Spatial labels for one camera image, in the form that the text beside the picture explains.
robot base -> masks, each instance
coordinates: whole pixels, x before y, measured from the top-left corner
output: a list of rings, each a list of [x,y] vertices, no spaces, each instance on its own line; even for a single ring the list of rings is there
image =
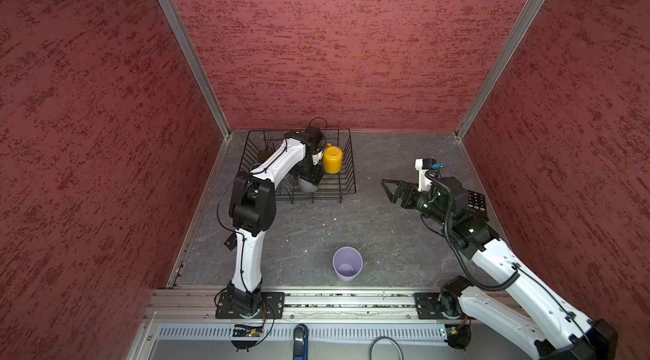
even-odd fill
[[[262,292],[262,300],[266,304],[267,318],[273,318],[274,313],[276,320],[282,318],[284,298],[284,292]],[[216,319],[262,319],[262,315],[262,311],[257,311],[255,315],[250,317],[248,314],[242,313],[242,309],[228,298],[228,294],[221,294],[215,312]]]
[[[443,313],[443,308],[440,305],[440,293],[438,292],[416,292],[413,294],[415,298],[415,308],[417,309],[417,317],[420,320],[448,320],[458,319],[458,316],[446,316]]]

lavender plastic cup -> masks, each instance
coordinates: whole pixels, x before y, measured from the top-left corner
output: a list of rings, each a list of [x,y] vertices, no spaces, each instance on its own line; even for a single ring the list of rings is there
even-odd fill
[[[363,268],[362,255],[356,249],[351,247],[342,247],[334,253],[331,260],[334,266],[334,272],[342,283],[352,281]]]

brown object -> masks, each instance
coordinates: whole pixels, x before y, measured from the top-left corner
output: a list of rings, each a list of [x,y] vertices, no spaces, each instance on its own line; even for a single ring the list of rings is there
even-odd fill
[[[158,0],[0,1],[0,359],[124,359],[219,129]]]
[[[526,0],[174,2],[233,130],[451,132]]]
[[[512,250],[617,360],[649,352],[648,8],[546,0],[463,139]]]
[[[273,151],[269,149],[262,150],[257,154],[257,161],[259,161],[260,164],[264,164],[264,161],[268,160],[272,155]]]

wire dish rack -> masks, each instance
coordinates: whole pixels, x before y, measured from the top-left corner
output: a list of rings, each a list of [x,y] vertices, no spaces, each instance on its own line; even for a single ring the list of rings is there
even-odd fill
[[[250,172],[251,167],[261,163],[261,155],[269,155],[284,141],[284,135],[289,130],[250,130],[246,136],[246,145],[239,162],[239,171]],[[341,171],[336,174],[325,173],[321,179],[319,189],[314,193],[300,190],[298,182],[292,175],[282,179],[276,189],[276,201],[301,201],[316,199],[338,199],[343,202],[344,195],[357,192],[354,181],[354,158],[352,155],[352,136],[349,128],[321,129],[325,136],[325,144],[336,145],[343,150],[343,163]]]

gray table surface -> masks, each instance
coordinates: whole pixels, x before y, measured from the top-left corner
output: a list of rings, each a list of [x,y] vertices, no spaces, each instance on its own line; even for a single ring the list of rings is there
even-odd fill
[[[223,167],[199,224],[179,285],[226,285],[233,276],[235,251],[223,242],[230,235],[216,221],[218,198],[236,176],[247,132],[234,132]],[[261,262],[263,283],[270,287],[335,287],[343,285],[332,268],[332,256],[352,246],[363,256],[363,270],[350,287],[440,287],[462,271],[443,238],[431,233],[415,210],[392,204],[380,185],[383,178],[417,182],[417,158],[436,158],[443,176],[454,176],[476,189],[457,143],[447,133],[352,132],[357,192],[343,203],[321,200],[278,202],[266,233]],[[226,226],[230,190],[220,217]],[[502,234],[502,229],[494,226]],[[476,278],[495,284],[469,265]]]

